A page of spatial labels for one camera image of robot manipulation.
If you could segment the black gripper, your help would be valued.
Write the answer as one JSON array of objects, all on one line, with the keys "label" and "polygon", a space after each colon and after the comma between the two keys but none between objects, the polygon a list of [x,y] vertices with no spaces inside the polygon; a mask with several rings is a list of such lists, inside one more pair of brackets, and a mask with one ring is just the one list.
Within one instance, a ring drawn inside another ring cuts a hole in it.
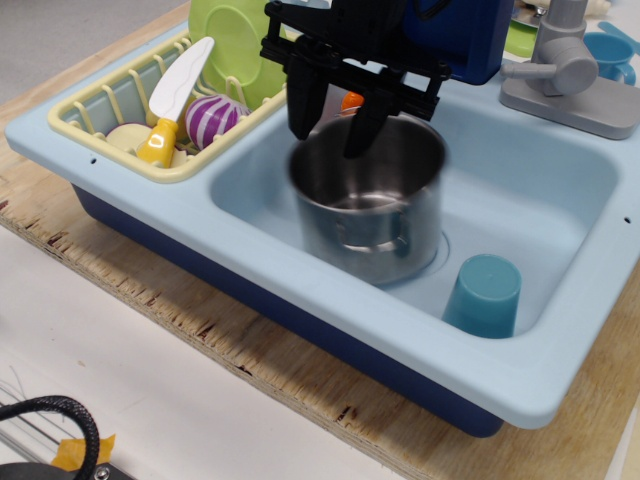
[{"label": "black gripper", "polygon": [[380,36],[369,28],[377,1],[270,1],[268,33],[261,55],[283,65],[287,75],[289,129],[305,140],[323,113],[328,86],[358,92],[364,104],[351,119],[346,158],[365,153],[386,118],[401,111],[429,120],[440,86],[450,77],[395,69],[383,57]]}]

